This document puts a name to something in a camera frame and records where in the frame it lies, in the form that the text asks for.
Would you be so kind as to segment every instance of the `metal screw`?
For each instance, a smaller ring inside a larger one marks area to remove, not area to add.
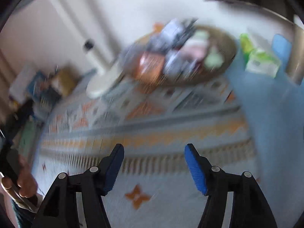
[[[64,178],[65,178],[65,173],[60,173],[60,174],[58,175],[58,178],[59,178],[59,179],[64,179]]]
[[[98,167],[97,166],[93,166],[90,168],[90,172],[96,172],[98,171]]]
[[[219,172],[219,167],[218,166],[212,166],[211,170],[214,171],[214,172]]]
[[[251,178],[252,175],[251,175],[251,173],[249,171],[245,171],[244,172],[244,176],[248,177],[248,178]]]

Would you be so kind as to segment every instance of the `orange pattern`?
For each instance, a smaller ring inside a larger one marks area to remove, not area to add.
[[[147,86],[147,85],[138,85],[135,88],[135,91],[141,93],[141,94],[150,94],[153,93],[156,90],[156,86]]]
[[[89,126],[88,120],[85,117],[82,117],[74,123],[73,128],[81,128],[81,127],[88,127],[88,126]]]
[[[92,105],[95,104],[95,102],[96,102],[96,100],[92,100],[92,101],[89,101],[86,104],[84,104],[82,106],[83,113],[87,112],[92,107]]]
[[[229,96],[228,96],[228,98],[226,99],[225,102],[231,102],[231,101],[233,101],[233,100],[235,100],[235,99],[236,99],[236,97],[235,97],[235,95],[234,95],[234,92],[232,91],[232,92],[229,94]]]
[[[144,101],[140,103],[133,111],[131,111],[127,117],[126,120],[138,118],[142,116],[149,116],[149,115],[157,115],[163,113],[164,110],[155,106],[154,104]]]
[[[131,193],[126,193],[125,197],[132,201],[135,210],[139,209],[143,202],[147,202],[151,199],[151,196],[142,193],[138,184],[136,184]]]
[[[162,31],[162,29],[164,28],[164,24],[163,23],[160,23],[160,22],[156,22],[154,25],[153,25],[153,31],[156,32],[156,33],[160,33]]]
[[[50,133],[57,133],[57,124],[50,124],[49,126],[49,132]]]
[[[63,120],[63,115],[57,115],[57,122]]]
[[[150,132],[148,134],[137,134],[137,135],[123,135],[123,136],[111,136],[95,139],[93,142],[93,148],[102,147],[113,147],[116,143],[121,143],[124,147],[132,146],[139,147],[142,145],[148,146],[158,146],[158,145],[169,145],[175,141],[181,141],[187,143],[191,138],[197,138],[204,140],[208,136],[221,136],[225,133],[233,135],[239,129],[248,129],[247,123],[244,119],[229,121],[227,123],[216,124],[212,126],[200,126],[192,129],[183,129],[183,130],[167,130],[161,132]],[[42,146],[44,148],[49,148],[58,146],[58,147],[81,147],[85,141],[81,140],[70,140],[64,141],[59,139],[55,140],[44,140]]]

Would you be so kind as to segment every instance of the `green package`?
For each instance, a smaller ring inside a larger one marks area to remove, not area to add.
[[[253,33],[241,34],[240,42],[244,53],[246,71],[267,74],[275,78],[281,66],[281,61],[272,52],[270,44]]]

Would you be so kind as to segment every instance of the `blue cloth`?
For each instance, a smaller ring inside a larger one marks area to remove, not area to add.
[[[272,50],[282,61],[281,70],[285,70],[291,53],[292,43],[282,35],[276,34],[272,41]]]
[[[284,50],[278,57],[286,61]],[[225,75],[242,104],[261,166],[261,189],[279,228],[293,227],[304,211],[304,90],[281,69],[276,78],[244,71],[239,49]]]
[[[36,214],[19,207],[13,200],[12,206],[19,228],[31,228]]]

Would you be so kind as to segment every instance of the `wicker basket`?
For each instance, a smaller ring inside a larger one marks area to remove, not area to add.
[[[215,42],[216,45],[218,46],[219,51],[223,54],[225,61],[219,69],[210,71],[202,67],[200,70],[192,74],[192,76],[190,76],[186,80],[177,79],[175,81],[172,81],[169,80],[165,75],[162,75],[157,83],[148,83],[143,80],[139,80],[139,81],[145,85],[153,85],[153,86],[196,85],[201,82],[210,81],[212,78],[215,78],[220,74],[223,74],[226,71],[226,69],[230,66],[237,53],[237,46],[235,44],[235,40],[226,32],[223,32],[222,30],[215,27],[197,25],[196,28],[199,30],[208,31],[210,34],[210,41]],[[142,38],[138,39],[137,42],[145,44],[148,42],[149,37],[151,35],[152,34],[145,35]]]

